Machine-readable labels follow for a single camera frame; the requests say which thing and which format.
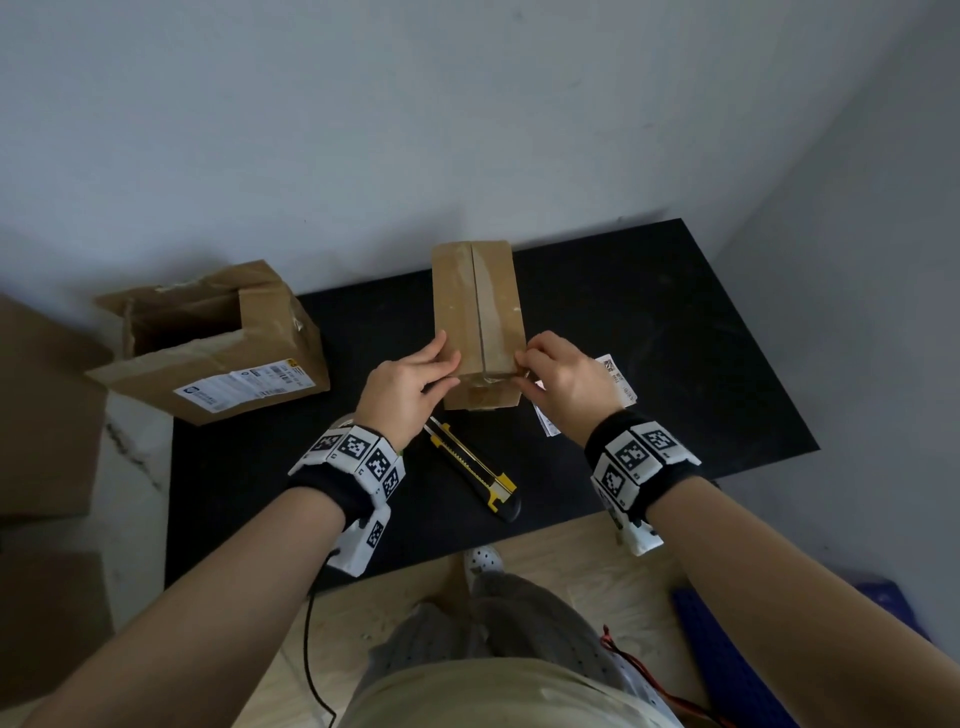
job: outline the wooden floor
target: wooden floor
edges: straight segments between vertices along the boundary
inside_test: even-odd
[[[607,624],[617,644],[639,657],[669,691],[706,703],[703,686],[670,607],[669,592],[685,584],[665,547],[640,558],[616,542],[605,513],[587,516],[496,545],[508,571],[546,587],[599,632]],[[459,556],[439,559],[319,596],[310,625],[310,665],[321,696],[338,712],[347,706],[367,664],[419,601],[439,596],[456,610],[467,587]],[[300,613],[238,728],[321,728],[327,715],[314,701],[302,664]],[[0,714],[0,728],[19,725],[26,710]]]

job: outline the yellow box cutter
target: yellow box cutter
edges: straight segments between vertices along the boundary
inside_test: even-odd
[[[450,432],[450,425],[441,423],[436,417],[431,417],[423,429],[430,435],[430,442],[434,447],[447,455],[473,492],[499,518],[509,523],[520,514],[520,493],[505,473],[497,475],[488,468]]]

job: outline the paper label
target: paper label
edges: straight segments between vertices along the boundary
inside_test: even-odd
[[[634,388],[630,386],[630,382],[627,381],[627,378],[624,377],[620,370],[616,368],[616,364],[613,363],[613,357],[608,353],[605,353],[603,356],[598,356],[597,361],[607,367],[607,371],[610,373],[611,378],[614,382],[616,382],[617,392],[620,395],[620,404],[622,404],[624,407],[629,407],[631,404],[636,404],[636,392],[634,392]],[[537,382],[537,386],[542,389],[543,382]],[[550,422],[546,415],[540,412],[539,407],[534,405],[534,410],[537,412],[537,418],[540,420],[540,425],[543,427],[543,431],[546,432],[547,437],[553,437],[560,434],[557,426]]]
[[[259,367],[250,367],[205,379],[175,389],[178,395],[207,412],[223,412],[238,404],[264,400],[316,386],[295,359],[280,359]]]

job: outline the black cable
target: black cable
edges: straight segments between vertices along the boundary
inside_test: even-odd
[[[313,600],[315,597],[316,594],[310,595],[310,600],[306,604],[306,618],[303,620],[303,671],[306,673],[306,684],[310,686],[310,691],[313,693],[313,696],[317,698],[317,702],[323,706],[324,710],[333,716],[333,718],[330,719],[330,724],[327,726],[327,728],[333,728],[333,724],[337,720],[337,712],[324,703],[324,699],[321,698],[317,692],[317,686],[313,684],[313,675],[310,674],[310,615],[313,613]]]

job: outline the black table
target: black table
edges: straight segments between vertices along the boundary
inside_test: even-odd
[[[680,220],[514,255],[528,335],[551,328],[591,356],[610,353],[635,405],[680,437],[711,477],[811,452],[817,444]],[[320,327],[332,388],[212,425],[174,427],[166,583],[193,568],[284,487],[286,473],[368,372],[433,336],[429,271],[300,297]],[[513,523],[479,504],[425,438],[364,577],[595,513],[583,454],[546,437],[532,405],[444,415],[522,493]],[[324,569],[316,589],[352,581]]]

